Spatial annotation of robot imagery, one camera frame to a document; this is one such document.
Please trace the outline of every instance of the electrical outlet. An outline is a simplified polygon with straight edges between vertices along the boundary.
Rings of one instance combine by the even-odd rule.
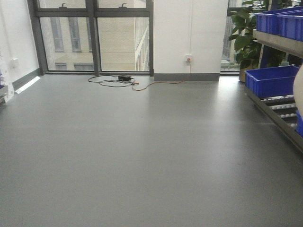
[[[186,63],[191,63],[193,61],[193,56],[191,54],[186,54],[185,55],[185,62]]]

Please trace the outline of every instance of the power cord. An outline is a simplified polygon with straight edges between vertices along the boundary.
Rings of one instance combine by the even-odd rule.
[[[99,80],[99,81],[93,81],[92,79],[95,78],[100,78],[100,77],[118,77],[118,79],[105,79],[105,80]],[[135,78],[132,78],[131,76],[128,75],[122,75],[122,76],[115,76],[115,75],[99,75],[99,76],[94,76],[88,79],[88,82],[90,83],[98,83],[101,86],[105,86],[105,87],[129,87],[132,86],[132,90],[133,91],[143,91],[145,89],[147,89],[149,86],[153,85],[153,84],[180,84],[183,83],[187,80],[189,80],[190,78],[190,74],[189,76],[182,80],[182,81],[178,81],[178,82],[164,82],[164,81],[156,81],[153,83],[148,84],[146,87],[142,88],[142,89],[136,89],[134,88],[134,86],[138,85],[139,82],[136,82]],[[113,86],[113,85],[105,85],[104,83],[120,83],[120,84],[126,84],[126,85],[122,85],[122,86]]]
[[[100,77],[118,77],[118,79],[105,79],[105,80],[99,80],[99,81],[92,81],[92,79],[95,78],[100,78]],[[129,87],[135,83],[135,79],[130,77],[130,76],[114,76],[114,75],[99,75],[99,76],[94,76],[88,79],[88,82],[90,83],[98,83],[101,86],[105,87]],[[113,86],[113,85],[105,85],[104,83],[119,83],[119,84],[126,84],[122,86]]]

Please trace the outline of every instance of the black cable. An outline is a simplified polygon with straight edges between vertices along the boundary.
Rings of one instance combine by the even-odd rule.
[[[88,79],[88,82],[90,83],[98,83],[101,86],[105,86],[105,87],[128,87],[131,86],[135,83],[135,79],[132,77],[129,77],[130,80],[122,80],[122,79],[115,79],[115,80],[111,80],[111,79],[106,79],[106,80],[99,80],[99,81],[92,81],[92,79],[94,78],[99,78],[99,77],[119,77],[119,76],[114,76],[114,75],[99,75],[99,76],[94,76]],[[105,85],[103,83],[120,83],[120,84],[127,84],[127,85],[123,85],[123,86],[112,86],[112,85]]]

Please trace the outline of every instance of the blue crate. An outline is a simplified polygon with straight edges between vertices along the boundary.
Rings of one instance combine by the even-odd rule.
[[[298,122],[297,122],[298,126],[297,126],[297,128],[295,130],[297,131],[297,133],[300,134],[300,136],[303,136],[303,121],[302,121],[302,117],[301,117],[301,115],[300,115],[300,113],[299,113],[298,110],[296,111],[296,113],[297,113],[297,118],[298,118]]]
[[[278,15],[280,36],[303,41],[303,10]]]
[[[280,33],[280,17],[278,15],[299,10],[303,10],[303,6],[255,13],[257,31],[278,35]]]
[[[259,98],[291,95],[298,70],[296,66],[247,70],[246,87]]]

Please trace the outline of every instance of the building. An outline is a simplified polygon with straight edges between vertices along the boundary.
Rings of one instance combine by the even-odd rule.
[[[145,0],[124,0],[128,8],[144,8]],[[118,1],[100,1],[102,8],[118,8]],[[41,8],[57,8],[61,0],[40,0]],[[67,8],[83,8],[84,1],[69,1]],[[84,17],[41,18],[49,70],[93,71],[89,20]],[[103,71],[149,71],[149,19],[98,19]]]

